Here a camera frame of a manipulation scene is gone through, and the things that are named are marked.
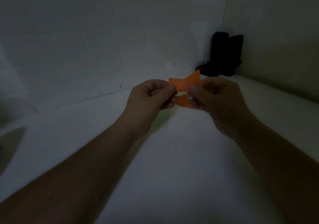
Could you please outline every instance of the right hand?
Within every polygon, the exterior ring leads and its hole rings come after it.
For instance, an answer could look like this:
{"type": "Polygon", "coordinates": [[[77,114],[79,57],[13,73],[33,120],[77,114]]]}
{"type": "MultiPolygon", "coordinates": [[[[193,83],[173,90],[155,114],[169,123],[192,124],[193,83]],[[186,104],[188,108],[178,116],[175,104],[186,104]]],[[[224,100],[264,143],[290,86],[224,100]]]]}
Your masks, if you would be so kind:
{"type": "Polygon", "coordinates": [[[248,109],[237,83],[217,77],[202,80],[204,87],[191,85],[189,103],[195,109],[206,111],[217,129],[235,140],[257,118],[248,109]]]}

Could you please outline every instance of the orange paper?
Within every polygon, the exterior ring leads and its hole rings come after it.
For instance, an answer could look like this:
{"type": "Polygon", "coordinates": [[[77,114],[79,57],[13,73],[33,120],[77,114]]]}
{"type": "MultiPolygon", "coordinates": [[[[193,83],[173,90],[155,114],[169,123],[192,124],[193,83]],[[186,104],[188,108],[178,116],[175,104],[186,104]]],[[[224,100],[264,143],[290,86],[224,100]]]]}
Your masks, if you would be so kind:
{"type": "Polygon", "coordinates": [[[191,109],[194,109],[190,104],[189,104],[189,98],[186,94],[184,95],[180,95],[178,97],[178,100],[174,102],[175,104],[177,105],[180,105],[180,106],[184,106],[184,107],[188,107],[188,108],[191,108],[191,109]]]}
{"type": "Polygon", "coordinates": [[[204,83],[200,79],[200,71],[196,70],[194,73],[186,77],[185,79],[175,79],[170,78],[168,81],[169,85],[174,85],[176,91],[188,92],[190,85],[200,85],[203,86],[204,83]]]}

